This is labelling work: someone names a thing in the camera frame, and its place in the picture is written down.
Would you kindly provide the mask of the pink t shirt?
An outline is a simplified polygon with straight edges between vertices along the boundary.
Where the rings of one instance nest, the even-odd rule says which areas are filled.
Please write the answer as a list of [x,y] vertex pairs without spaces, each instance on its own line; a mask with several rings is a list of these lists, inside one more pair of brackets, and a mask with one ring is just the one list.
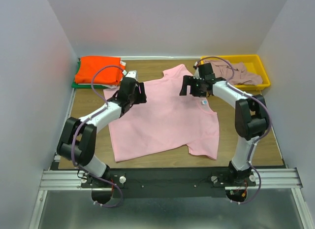
[[116,162],[186,145],[189,153],[217,159],[219,120],[205,98],[180,96],[184,64],[163,71],[161,79],[144,83],[147,102],[134,105],[109,124]]

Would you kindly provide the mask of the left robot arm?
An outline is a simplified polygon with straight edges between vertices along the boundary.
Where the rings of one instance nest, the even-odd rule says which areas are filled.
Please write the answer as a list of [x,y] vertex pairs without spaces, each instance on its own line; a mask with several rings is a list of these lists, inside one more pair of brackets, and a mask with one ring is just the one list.
[[119,89],[105,104],[91,114],[66,120],[57,145],[57,154],[90,175],[98,187],[110,181],[110,167],[95,155],[97,133],[112,121],[121,118],[135,104],[146,103],[143,82],[124,77]]

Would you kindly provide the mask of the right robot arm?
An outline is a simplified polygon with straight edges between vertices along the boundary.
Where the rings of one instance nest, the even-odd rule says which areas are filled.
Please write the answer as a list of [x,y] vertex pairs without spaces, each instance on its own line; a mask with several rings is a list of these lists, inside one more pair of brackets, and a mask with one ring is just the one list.
[[264,138],[272,127],[270,114],[262,95],[250,95],[232,86],[227,79],[216,78],[210,63],[193,66],[193,76],[184,75],[180,96],[189,94],[204,98],[213,95],[230,104],[235,110],[234,126],[238,134],[235,154],[224,173],[228,183],[236,186],[251,175],[252,157],[260,139]]

